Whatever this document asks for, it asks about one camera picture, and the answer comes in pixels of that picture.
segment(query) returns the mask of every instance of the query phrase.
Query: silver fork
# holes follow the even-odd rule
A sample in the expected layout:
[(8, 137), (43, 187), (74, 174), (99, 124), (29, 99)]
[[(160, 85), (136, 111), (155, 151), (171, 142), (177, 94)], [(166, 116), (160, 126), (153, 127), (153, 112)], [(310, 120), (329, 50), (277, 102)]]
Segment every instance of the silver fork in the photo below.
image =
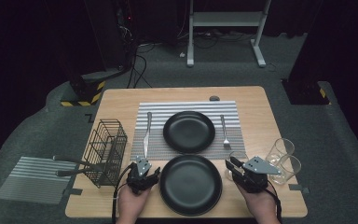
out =
[(225, 149), (231, 149), (231, 145), (229, 144), (228, 139), (227, 139), (225, 116), (220, 115), (220, 119), (222, 120), (223, 133), (225, 134), (225, 141), (223, 142), (223, 146), (225, 147)]

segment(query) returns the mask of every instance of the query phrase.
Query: placemat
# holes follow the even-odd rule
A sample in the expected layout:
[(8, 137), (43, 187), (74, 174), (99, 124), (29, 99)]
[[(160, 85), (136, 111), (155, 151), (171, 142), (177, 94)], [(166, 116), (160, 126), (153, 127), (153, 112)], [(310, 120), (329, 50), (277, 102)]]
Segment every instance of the placemat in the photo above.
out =
[(55, 172), (75, 167), (67, 161), (21, 157), (0, 188), (0, 199), (58, 204), (71, 176), (57, 177)]
[[(172, 115), (182, 111), (197, 111), (207, 116), (215, 128), (215, 137), (210, 146), (199, 155), (209, 160), (224, 160), (233, 150), (245, 151), (242, 138), (240, 119), (235, 101), (214, 102), (171, 102), (171, 103), (140, 103), (132, 142), (131, 160), (136, 156), (144, 156), (144, 138), (147, 129), (147, 112), (152, 112), (147, 159), (150, 161), (166, 161), (178, 155), (179, 152), (170, 148), (164, 140), (164, 124)], [(220, 115), (225, 116), (227, 139), (231, 150), (224, 149), (224, 133)]]

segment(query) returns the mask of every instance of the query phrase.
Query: clear glass cup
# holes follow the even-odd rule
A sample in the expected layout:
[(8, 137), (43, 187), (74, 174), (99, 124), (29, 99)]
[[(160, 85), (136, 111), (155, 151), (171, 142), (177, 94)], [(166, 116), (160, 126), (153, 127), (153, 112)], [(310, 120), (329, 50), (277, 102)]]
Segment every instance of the clear glass cup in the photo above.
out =
[(298, 174), (301, 170), (301, 162), (298, 158), (292, 155), (285, 155), (281, 157), (278, 165), (276, 166), (281, 171), (279, 175), (269, 175), (269, 178), (279, 184), (285, 184), (290, 178)]
[(266, 161), (271, 165), (278, 165), (281, 157), (285, 155), (292, 155), (295, 151), (295, 145), (286, 138), (279, 138), (275, 141), (271, 151), (266, 157)]
[[(244, 151), (232, 151), (228, 157), (227, 160), (229, 161), (230, 157), (235, 157), (237, 158), (239, 161), (242, 162), (247, 162), (249, 160), (248, 156), (246, 155), (246, 153)], [(239, 172), (241, 172), (243, 174), (243, 169), (240, 167), (236, 167), (234, 166), (236, 170), (238, 170)], [(232, 172), (228, 169), (225, 170), (225, 176), (227, 179), (232, 181)]]

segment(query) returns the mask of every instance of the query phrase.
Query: person's left hand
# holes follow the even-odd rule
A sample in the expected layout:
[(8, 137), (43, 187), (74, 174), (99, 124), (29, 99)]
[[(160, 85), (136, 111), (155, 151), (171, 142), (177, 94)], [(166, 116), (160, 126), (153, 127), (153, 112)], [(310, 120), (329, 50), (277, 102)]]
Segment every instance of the person's left hand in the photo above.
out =
[(117, 204), (120, 215), (117, 219), (117, 224), (135, 223), (142, 210), (144, 210), (150, 190), (151, 188), (143, 191), (140, 195), (136, 195), (128, 185), (121, 187), (118, 192)]

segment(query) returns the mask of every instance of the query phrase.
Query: black wire rack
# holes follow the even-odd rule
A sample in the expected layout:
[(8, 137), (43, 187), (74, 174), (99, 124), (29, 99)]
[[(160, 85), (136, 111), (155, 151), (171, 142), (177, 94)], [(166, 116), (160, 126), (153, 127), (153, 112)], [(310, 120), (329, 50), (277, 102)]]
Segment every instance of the black wire rack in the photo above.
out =
[(97, 129), (92, 130), (84, 159), (99, 167), (85, 173), (95, 186), (116, 184), (126, 144), (127, 135), (117, 119), (102, 119)]

